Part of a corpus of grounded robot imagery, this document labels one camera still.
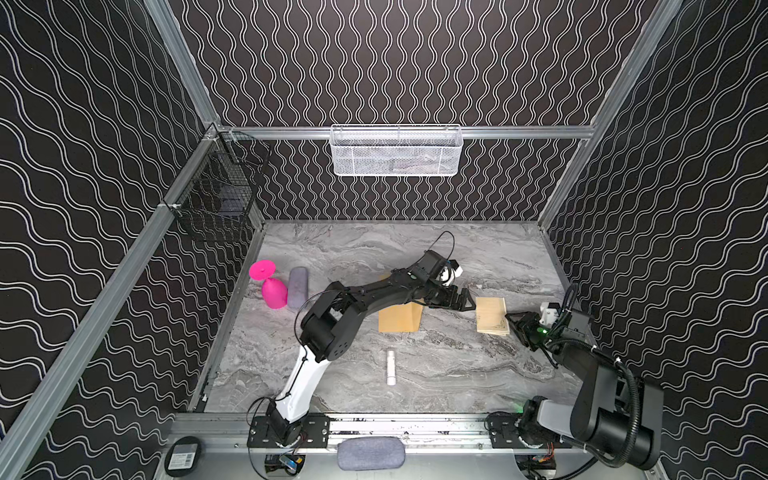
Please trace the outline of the tan lined letter paper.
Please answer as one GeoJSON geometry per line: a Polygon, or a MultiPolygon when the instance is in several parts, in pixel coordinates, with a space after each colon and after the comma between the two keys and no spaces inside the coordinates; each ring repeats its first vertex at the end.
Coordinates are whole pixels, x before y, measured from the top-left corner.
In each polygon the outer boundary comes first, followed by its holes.
{"type": "Polygon", "coordinates": [[[476,330],[479,333],[497,336],[506,336],[510,333],[504,298],[477,297],[475,302],[476,330]]]}

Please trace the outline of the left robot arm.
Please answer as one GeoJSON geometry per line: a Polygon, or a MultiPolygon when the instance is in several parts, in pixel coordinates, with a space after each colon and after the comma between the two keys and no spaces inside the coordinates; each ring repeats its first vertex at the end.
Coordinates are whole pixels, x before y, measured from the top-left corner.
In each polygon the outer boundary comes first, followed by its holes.
{"type": "Polygon", "coordinates": [[[276,442],[288,446],[296,441],[325,371],[349,349],[369,315],[411,302],[431,309],[475,310],[469,289],[455,285],[460,275],[457,261],[427,250],[382,280],[362,286],[329,284],[301,318],[295,366],[285,387],[269,401],[266,416],[276,442]]]}

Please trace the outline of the brown manila envelope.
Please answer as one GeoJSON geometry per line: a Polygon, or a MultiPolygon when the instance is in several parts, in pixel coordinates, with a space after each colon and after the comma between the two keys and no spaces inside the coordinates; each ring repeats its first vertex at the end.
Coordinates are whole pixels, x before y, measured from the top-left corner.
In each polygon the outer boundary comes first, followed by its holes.
{"type": "Polygon", "coordinates": [[[413,333],[420,328],[424,306],[409,302],[384,308],[378,312],[380,333],[413,333]]]}

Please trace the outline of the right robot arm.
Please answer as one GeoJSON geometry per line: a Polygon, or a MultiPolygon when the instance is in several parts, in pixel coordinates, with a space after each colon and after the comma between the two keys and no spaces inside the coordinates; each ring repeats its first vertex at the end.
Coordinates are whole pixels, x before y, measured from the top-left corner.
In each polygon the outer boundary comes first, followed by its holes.
{"type": "Polygon", "coordinates": [[[655,467],[661,454],[664,391],[634,374],[627,363],[590,341],[593,319],[558,303],[538,312],[508,313],[510,332],[555,368],[581,380],[570,404],[537,396],[513,427],[520,443],[537,448],[573,441],[608,467],[655,467]]]}

